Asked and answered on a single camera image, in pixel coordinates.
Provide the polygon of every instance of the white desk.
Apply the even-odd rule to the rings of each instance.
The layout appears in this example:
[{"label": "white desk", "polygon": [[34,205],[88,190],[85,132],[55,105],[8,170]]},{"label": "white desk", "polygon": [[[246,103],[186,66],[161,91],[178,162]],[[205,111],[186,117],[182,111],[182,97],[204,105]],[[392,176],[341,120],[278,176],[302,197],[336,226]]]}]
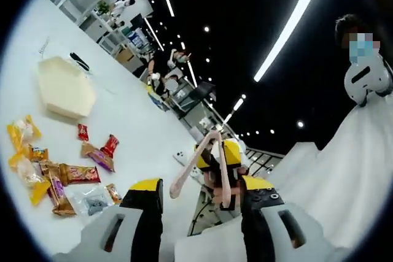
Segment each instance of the white desk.
[{"label": "white desk", "polygon": [[[103,184],[114,183],[124,195],[134,183],[154,177],[164,181],[164,213],[160,261],[173,261],[174,243],[186,237],[192,221],[200,185],[186,181],[178,199],[169,197],[169,186],[182,169],[172,154],[195,144],[188,131],[171,112],[154,105],[144,85],[121,64],[94,43],[49,0],[31,0],[15,24],[4,50],[0,77],[1,170],[21,220],[32,237],[48,254],[67,252],[80,241],[83,225],[78,217],[60,218],[52,213],[48,196],[33,207],[28,191],[7,164],[14,149],[6,124],[31,114],[42,132],[35,143],[49,149],[53,161],[94,166],[82,159],[81,141],[75,122],[47,113],[37,92],[39,49],[50,37],[44,58],[70,52],[78,54],[93,71],[97,101],[90,116],[81,123],[88,126],[90,142],[100,147],[110,133],[120,141],[114,155],[116,173],[98,167]],[[66,194],[86,190],[91,185],[71,185]]]}]

